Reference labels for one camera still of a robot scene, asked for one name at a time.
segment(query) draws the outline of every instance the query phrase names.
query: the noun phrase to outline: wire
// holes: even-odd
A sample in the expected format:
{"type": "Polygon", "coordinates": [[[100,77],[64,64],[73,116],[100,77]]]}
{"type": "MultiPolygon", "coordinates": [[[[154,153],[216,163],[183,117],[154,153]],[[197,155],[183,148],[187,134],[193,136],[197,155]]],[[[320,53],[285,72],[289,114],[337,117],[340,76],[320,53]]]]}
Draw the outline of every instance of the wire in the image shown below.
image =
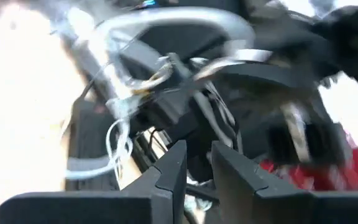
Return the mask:
{"type": "Polygon", "coordinates": [[[150,133],[150,139],[149,139],[149,145],[147,146],[147,152],[151,152],[152,150],[152,144],[153,144],[153,140],[155,140],[158,144],[158,146],[160,146],[160,148],[164,151],[167,152],[166,150],[166,146],[164,146],[155,136],[154,134],[157,132],[158,130],[155,129],[150,133]]]}
{"type": "MultiPolygon", "coordinates": [[[[132,153],[132,150],[133,150],[133,143],[132,143],[132,140],[130,138],[128,138],[128,135],[127,135],[127,133],[129,133],[129,125],[125,121],[119,121],[118,123],[116,123],[116,125],[117,124],[121,124],[123,133],[119,136],[117,149],[116,149],[115,153],[112,155],[112,159],[110,159],[109,163],[102,168],[93,169],[93,170],[86,170],[86,171],[67,170],[66,171],[66,179],[68,179],[68,180],[85,180],[85,179],[90,179],[93,177],[97,177],[97,176],[106,174],[108,172],[111,172],[112,170],[114,170],[117,167],[117,160],[119,158],[127,159],[128,155],[130,156],[130,154],[132,153]],[[122,155],[121,154],[122,150],[125,150],[125,148],[127,149],[127,154],[122,155]]],[[[108,140],[106,140],[106,146],[109,145],[109,143],[110,142],[108,140]]]]}
{"type": "Polygon", "coordinates": [[[84,90],[82,91],[81,95],[79,98],[85,98],[86,94],[88,94],[88,92],[90,91],[90,89],[94,86],[94,83],[96,81],[96,79],[99,77],[99,75],[104,72],[104,69],[106,69],[107,66],[111,65],[113,63],[113,61],[109,61],[108,63],[106,63],[105,65],[103,65],[98,72],[96,72],[96,74],[94,74],[94,76],[92,77],[92,79],[89,81],[89,83],[85,86],[84,90]]]}
{"type": "MultiPolygon", "coordinates": [[[[117,147],[117,149],[115,151],[115,154],[113,154],[112,149],[111,149],[110,137],[111,137],[112,129],[117,125],[118,122],[124,122],[124,121],[122,119],[118,119],[116,122],[114,122],[110,126],[110,128],[108,129],[107,134],[106,134],[106,149],[107,149],[108,156],[110,158],[110,162],[116,162],[116,164],[117,164],[117,167],[114,169],[114,173],[116,175],[117,180],[121,179],[121,177],[122,177],[122,163],[121,163],[122,162],[121,161],[122,157],[125,156],[125,155],[126,156],[128,156],[128,155],[131,156],[132,150],[133,150],[133,146],[128,147],[127,148],[127,154],[126,154],[125,151],[122,151],[122,152],[120,151],[120,147],[117,147]]],[[[128,141],[132,142],[132,140],[129,137],[127,137],[127,142],[128,141]]]]}
{"type": "Polygon", "coordinates": [[[132,83],[127,83],[126,86],[129,87],[132,91],[150,90],[157,85],[167,81],[171,77],[171,74],[171,65],[166,63],[148,80],[132,79],[132,83]]]}

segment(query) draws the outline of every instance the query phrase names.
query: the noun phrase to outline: red fabric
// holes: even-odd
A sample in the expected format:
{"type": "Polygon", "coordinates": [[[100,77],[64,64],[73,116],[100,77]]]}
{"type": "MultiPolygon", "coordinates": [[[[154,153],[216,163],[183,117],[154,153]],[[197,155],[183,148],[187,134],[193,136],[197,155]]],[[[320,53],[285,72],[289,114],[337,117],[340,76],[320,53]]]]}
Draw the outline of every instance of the red fabric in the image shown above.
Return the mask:
{"type": "Polygon", "coordinates": [[[283,179],[289,180],[305,190],[358,190],[358,147],[351,137],[349,144],[353,148],[353,157],[345,166],[328,166],[307,169],[300,166],[275,167],[269,160],[259,165],[283,179]]]}

